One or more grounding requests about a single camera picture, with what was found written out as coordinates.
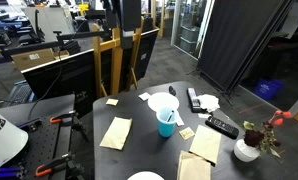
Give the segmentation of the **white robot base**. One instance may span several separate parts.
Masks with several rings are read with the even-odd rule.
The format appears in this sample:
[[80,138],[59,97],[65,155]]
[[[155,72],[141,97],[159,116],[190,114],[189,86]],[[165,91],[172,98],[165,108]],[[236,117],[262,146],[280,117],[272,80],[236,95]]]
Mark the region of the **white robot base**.
[[27,144],[29,135],[0,114],[0,167],[14,158]]

